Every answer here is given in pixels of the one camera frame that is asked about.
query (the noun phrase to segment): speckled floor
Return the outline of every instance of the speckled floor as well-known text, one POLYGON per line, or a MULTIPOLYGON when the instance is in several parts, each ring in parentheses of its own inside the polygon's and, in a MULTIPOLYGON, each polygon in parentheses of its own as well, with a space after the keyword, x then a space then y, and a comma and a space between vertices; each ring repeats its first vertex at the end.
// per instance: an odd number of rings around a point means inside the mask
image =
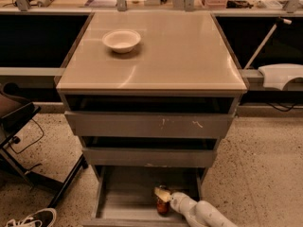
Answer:
MULTIPOLYGON (((237 117, 222 140, 205 177, 203 196, 240 227, 302 226, 303 111, 248 115, 237 117)), ((15 157, 24 167, 41 163, 33 170, 62 181, 80 156, 80 142, 63 114, 40 113, 35 119, 45 137, 15 157)), ((40 132, 30 122, 19 135, 22 141, 16 150, 40 132)), ((81 169, 57 206, 55 226, 81 226, 89 219, 97 188, 93 170, 81 169)), ((6 182, 0 188, 0 226, 45 208, 51 198, 24 183, 6 182)))

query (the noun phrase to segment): sneaker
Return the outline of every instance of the sneaker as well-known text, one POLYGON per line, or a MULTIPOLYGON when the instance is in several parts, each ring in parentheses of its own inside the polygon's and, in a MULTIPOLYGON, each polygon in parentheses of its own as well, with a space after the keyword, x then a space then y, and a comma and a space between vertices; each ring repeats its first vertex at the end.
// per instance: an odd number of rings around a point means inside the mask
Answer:
POLYGON ((57 212, 53 208, 45 208, 37 211, 33 215, 29 215, 24 219, 16 221, 11 219, 7 222, 6 227, 50 227, 56 221, 57 212))

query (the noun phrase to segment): drawer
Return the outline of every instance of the drawer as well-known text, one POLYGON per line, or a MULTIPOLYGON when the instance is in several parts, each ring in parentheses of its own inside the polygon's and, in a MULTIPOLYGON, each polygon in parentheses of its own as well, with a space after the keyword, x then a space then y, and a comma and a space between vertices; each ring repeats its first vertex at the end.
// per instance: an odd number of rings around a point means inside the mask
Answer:
POLYGON ((202 173, 192 168, 103 166, 98 202, 92 219, 83 226, 188 227, 185 219, 171 209, 164 216, 157 213, 153 189, 164 184, 198 201, 202 173))
POLYGON ((232 114, 65 112, 77 136, 224 138, 232 114))
POLYGON ((215 139, 83 137, 82 149, 90 165, 211 167, 215 139))

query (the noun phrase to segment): workbench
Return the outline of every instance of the workbench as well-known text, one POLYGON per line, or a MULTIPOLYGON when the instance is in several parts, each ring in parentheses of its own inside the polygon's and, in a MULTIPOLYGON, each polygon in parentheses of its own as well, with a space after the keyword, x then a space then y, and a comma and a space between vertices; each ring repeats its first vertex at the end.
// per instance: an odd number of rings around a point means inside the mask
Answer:
POLYGON ((57 90, 65 116, 100 182, 84 226, 187 226, 157 214, 159 184, 201 198, 246 85, 208 11, 100 11, 87 27, 57 90), (134 29, 127 54, 101 38, 134 29))

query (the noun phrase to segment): white bowl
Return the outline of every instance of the white bowl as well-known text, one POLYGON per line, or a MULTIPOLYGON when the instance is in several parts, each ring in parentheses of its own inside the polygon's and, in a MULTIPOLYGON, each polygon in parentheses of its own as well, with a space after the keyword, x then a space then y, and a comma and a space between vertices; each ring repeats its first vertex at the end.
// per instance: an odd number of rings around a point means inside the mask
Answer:
POLYGON ((141 36, 134 30, 118 29, 106 33, 102 41, 116 53, 128 53, 140 42, 141 36))

